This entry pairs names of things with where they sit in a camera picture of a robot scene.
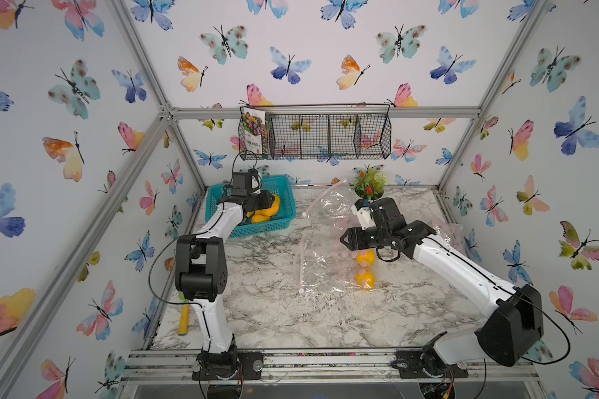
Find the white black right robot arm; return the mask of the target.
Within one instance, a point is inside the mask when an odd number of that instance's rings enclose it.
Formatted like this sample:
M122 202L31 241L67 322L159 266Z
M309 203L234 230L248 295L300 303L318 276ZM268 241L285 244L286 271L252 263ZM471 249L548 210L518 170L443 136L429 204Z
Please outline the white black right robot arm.
M352 212L359 226L341 236L347 249L392 249L429 267L486 319L479 327L441 333L429 341L422 348L422 361L429 373L439 374L444 368L478 359L512 367L542 338L542 299L537 289L516 287L490 273L445 243L428 224L404 219L391 198L370 203L358 200Z

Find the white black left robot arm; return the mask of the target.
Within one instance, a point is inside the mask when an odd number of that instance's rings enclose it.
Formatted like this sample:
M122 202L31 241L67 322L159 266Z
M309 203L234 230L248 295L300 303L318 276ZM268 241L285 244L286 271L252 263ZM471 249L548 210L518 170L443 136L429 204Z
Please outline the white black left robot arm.
M273 206L275 197L261 186L255 169L233 173L211 219L176 242L175 285L195 308L203 334L199 356L203 368L238 369L235 337L222 300L228 283L225 242L247 216Z

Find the clear zip-top bag with pears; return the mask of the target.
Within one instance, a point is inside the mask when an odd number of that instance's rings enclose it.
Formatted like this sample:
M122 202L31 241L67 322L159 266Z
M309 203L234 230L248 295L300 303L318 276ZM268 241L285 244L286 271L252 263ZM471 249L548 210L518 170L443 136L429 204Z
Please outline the clear zip-top bag with pears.
M446 243L459 251L464 250L464 231L460 224L447 223L441 219L433 219L431 227Z

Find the yellow lemon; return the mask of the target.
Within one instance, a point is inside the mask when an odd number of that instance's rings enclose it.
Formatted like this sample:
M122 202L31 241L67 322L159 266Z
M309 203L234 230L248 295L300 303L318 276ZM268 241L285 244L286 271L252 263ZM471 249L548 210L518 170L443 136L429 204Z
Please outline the yellow lemon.
M271 218L267 215L263 215L263 214L254 214L251 218L251 223L252 224L260 224L260 223L265 223L270 221Z

